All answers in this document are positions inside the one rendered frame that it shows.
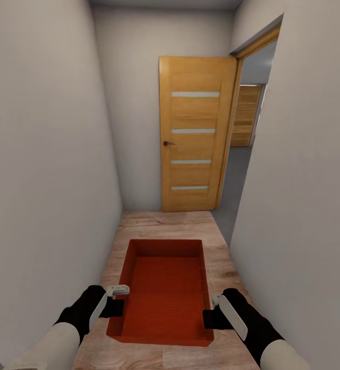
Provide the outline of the storage box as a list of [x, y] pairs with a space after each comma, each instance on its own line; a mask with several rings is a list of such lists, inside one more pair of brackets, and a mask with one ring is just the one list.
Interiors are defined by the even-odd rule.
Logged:
[[214, 340], [204, 326], [210, 310], [202, 240], [131, 239], [119, 285], [129, 294], [122, 317], [110, 317], [106, 335], [121, 343], [201, 346]]

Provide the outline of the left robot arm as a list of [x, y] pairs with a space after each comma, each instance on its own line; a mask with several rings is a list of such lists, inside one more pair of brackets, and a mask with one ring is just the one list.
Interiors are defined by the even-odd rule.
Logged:
[[68, 370], [84, 335], [98, 317], [122, 317], [124, 300], [115, 295], [129, 294], [127, 285], [111, 285], [104, 291], [90, 285], [82, 296], [61, 313], [57, 322], [5, 370]]

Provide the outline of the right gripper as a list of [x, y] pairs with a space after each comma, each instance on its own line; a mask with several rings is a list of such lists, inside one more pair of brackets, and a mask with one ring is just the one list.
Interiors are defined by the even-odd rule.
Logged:
[[203, 311], [204, 326], [207, 329], [234, 329], [231, 324], [223, 324], [217, 316], [217, 307]]

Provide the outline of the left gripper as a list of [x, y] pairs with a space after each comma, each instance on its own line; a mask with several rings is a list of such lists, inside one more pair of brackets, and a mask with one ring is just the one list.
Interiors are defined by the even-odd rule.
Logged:
[[124, 307], [124, 300], [114, 300], [110, 298], [110, 308], [108, 311], [101, 315], [100, 317], [110, 318], [110, 317], [122, 317]]

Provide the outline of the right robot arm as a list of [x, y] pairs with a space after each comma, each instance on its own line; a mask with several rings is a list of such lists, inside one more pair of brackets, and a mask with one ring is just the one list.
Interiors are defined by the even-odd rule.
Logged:
[[207, 329], [234, 329], [261, 370], [316, 370], [235, 288], [212, 295], [213, 310], [204, 310]]

